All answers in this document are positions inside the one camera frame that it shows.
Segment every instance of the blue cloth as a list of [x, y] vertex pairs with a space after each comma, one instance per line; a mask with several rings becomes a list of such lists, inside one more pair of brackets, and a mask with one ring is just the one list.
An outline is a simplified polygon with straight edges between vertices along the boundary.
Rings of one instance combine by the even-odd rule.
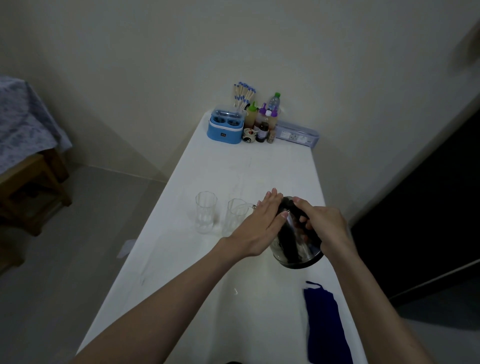
[[308, 360], [312, 364], [353, 364], [333, 294], [320, 288], [303, 290], [308, 311]]
[[25, 81], [0, 75], [0, 174], [28, 156], [72, 144]]

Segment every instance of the clear glass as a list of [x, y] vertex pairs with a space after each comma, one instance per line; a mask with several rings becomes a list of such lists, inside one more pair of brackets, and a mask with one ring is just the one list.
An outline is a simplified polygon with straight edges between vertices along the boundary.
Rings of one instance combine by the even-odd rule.
[[197, 203], [195, 229], [201, 234], [206, 234], [213, 227], [216, 196], [212, 192], [203, 191], [195, 197], [195, 202]]
[[247, 204], [240, 198], [234, 198], [228, 202], [227, 214], [225, 215], [222, 229], [223, 236], [230, 236], [233, 231], [240, 226], [247, 217], [250, 207], [252, 207], [252, 204]]

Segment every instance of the white wall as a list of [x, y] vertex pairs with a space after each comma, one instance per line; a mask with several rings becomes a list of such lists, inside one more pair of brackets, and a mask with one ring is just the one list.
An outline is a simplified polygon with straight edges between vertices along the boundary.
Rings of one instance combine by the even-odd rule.
[[475, 0], [17, 0], [0, 72], [35, 87], [72, 160], [160, 180], [234, 82], [279, 91], [352, 218], [480, 92], [478, 62], [452, 66], [479, 17]]

